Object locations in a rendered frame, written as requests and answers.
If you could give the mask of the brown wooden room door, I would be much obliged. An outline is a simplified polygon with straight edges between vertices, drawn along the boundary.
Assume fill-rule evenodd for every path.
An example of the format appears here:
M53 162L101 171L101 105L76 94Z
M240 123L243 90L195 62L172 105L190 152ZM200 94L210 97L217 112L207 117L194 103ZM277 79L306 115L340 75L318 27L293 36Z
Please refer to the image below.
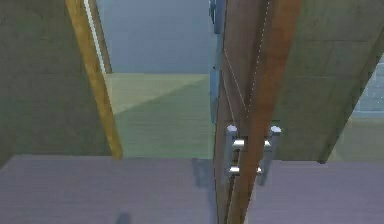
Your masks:
M216 0L220 32L215 113L217 224L244 224L302 0ZM240 173L223 182L226 127L245 140Z

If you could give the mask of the light wooden door frame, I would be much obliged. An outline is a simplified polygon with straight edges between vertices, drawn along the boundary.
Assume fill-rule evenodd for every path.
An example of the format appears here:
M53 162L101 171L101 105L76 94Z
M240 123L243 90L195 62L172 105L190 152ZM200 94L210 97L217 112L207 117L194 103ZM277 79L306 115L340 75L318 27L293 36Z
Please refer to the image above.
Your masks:
M97 105L99 118L114 159L123 157L115 117L96 50L95 38L89 23L85 0L65 0L86 74Z

